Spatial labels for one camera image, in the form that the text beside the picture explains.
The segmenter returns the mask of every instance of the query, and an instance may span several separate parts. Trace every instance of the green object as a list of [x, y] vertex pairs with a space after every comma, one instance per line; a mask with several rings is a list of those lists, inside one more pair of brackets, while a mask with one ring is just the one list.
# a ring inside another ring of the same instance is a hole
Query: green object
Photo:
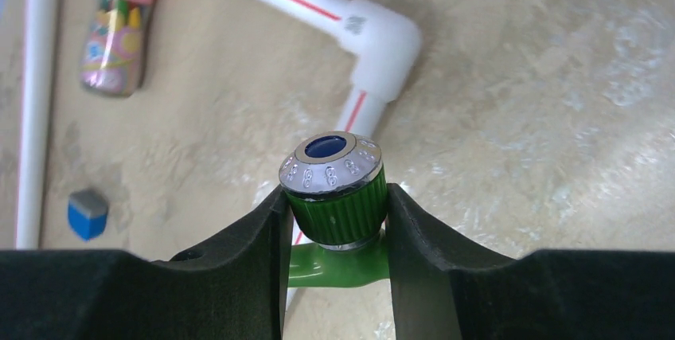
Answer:
[[124, 16], [125, 23], [129, 20], [129, 2], [126, 0], [117, 0], [115, 8]]
[[315, 243], [291, 249], [288, 287], [361, 287], [389, 277], [384, 230], [363, 247], [328, 250]]
[[288, 194], [298, 226], [311, 240], [349, 244], [374, 236], [387, 217], [384, 168], [367, 185], [326, 201], [308, 201]]

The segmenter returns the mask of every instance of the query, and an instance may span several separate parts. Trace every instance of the pvc elbow joint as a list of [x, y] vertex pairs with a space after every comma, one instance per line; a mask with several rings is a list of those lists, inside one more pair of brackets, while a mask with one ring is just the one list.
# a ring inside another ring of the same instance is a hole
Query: pvc elbow joint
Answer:
[[399, 96], [422, 48], [412, 20], [369, 0], [349, 2], [335, 37], [357, 56], [353, 86], [385, 103]]

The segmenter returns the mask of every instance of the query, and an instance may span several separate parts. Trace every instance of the green ribbed cap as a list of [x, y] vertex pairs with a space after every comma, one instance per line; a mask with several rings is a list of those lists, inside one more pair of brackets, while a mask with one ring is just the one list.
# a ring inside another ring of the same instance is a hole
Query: green ribbed cap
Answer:
[[305, 201], [293, 195], [293, 215], [311, 240], [320, 244], [349, 244], [374, 236], [387, 217], [384, 168], [366, 186], [327, 201]]
[[353, 244], [378, 233], [387, 216], [380, 148], [343, 131], [302, 143], [279, 169], [295, 220], [311, 240]]

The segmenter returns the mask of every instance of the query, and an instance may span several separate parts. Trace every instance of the spray can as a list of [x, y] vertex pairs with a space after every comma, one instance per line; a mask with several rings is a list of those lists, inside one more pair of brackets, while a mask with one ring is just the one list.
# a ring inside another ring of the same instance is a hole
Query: spray can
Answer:
[[80, 82], [105, 96], [128, 97], [140, 87], [154, 0], [97, 0], [84, 45]]

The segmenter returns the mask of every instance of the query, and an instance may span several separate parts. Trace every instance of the pipe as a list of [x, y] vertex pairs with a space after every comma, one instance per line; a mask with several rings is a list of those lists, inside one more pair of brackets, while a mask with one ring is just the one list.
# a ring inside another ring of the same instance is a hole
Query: pipe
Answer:
[[58, 5], [59, 0], [25, 0], [17, 249], [35, 249], [40, 244]]
[[[335, 37], [357, 60], [353, 89], [336, 130], [370, 137], [387, 103], [400, 94], [422, 45], [417, 25], [368, 0], [260, 0]], [[297, 223], [293, 244], [310, 243]], [[286, 308], [295, 288], [288, 290]]]

